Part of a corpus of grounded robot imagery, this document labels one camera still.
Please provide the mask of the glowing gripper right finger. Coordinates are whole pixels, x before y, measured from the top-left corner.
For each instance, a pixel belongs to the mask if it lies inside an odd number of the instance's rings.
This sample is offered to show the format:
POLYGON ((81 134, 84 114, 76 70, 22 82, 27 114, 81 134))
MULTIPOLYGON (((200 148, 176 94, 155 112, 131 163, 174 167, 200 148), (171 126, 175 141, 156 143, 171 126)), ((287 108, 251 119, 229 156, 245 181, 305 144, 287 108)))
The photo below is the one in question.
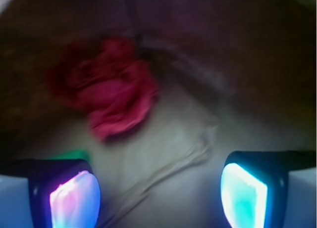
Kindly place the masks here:
POLYGON ((220 195, 233 228, 315 228, 316 152, 234 151, 225 161, 220 195))

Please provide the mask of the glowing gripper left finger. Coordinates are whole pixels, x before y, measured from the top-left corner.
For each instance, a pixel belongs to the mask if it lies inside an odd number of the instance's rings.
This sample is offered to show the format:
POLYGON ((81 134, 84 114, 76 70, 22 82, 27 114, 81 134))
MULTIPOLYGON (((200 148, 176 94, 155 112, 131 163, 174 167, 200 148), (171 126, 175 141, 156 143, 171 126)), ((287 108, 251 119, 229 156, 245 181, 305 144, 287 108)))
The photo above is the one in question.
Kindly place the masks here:
POLYGON ((101 188, 83 159, 0 163, 2 228, 94 228, 101 188))

